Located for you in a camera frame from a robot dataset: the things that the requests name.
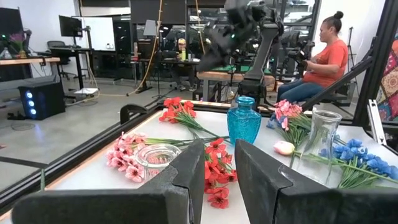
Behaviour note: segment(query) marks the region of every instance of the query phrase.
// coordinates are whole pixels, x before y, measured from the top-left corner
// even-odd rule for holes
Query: blue glass vase
[[[236,102],[238,107],[229,109],[227,114],[229,138],[234,145],[237,139],[253,144],[260,130],[261,115],[252,109],[253,98],[240,96]]]

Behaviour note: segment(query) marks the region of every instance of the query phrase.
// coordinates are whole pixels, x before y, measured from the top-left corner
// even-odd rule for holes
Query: clear glass dish
[[[154,144],[140,149],[136,154],[136,161],[144,168],[144,180],[151,180],[180,153],[177,146],[170,144]]]

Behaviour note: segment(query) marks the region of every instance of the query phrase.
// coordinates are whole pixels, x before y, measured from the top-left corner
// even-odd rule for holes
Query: chair
[[[47,47],[62,47],[62,46],[66,46],[66,44],[64,43],[64,41],[59,41],[59,40],[51,40],[47,42]],[[60,65],[61,67],[61,72],[59,73],[59,75],[62,75],[63,78],[67,78],[67,80],[69,79],[69,75],[72,75],[73,78],[77,78],[76,74],[70,73],[70,72],[64,72],[63,71],[63,65],[68,65],[70,62],[70,54],[57,54],[57,57],[60,58],[60,61],[58,62],[58,65]]]

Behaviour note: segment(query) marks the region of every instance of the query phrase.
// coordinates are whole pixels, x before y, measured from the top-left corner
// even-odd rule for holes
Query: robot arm
[[[211,45],[197,70],[203,72],[220,65],[226,66],[228,56],[235,49],[250,38],[260,35],[262,40],[254,65],[245,74],[239,89],[240,95],[251,96],[258,103],[264,91],[262,68],[269,59],[271,47],[278,43],[279,36],[283,34],[283,22],[276,10],[268,8],[264,1],[250,1],[246,4],[242,0],[230,0],[224,7],[229,25],[220,29],[214,24],[208,24],[207,34],[210,36]]]

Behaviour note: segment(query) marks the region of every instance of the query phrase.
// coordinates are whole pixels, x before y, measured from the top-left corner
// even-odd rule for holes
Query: colorful fabric
[[[398,121],[398,30],[376,101],[382,121]]]

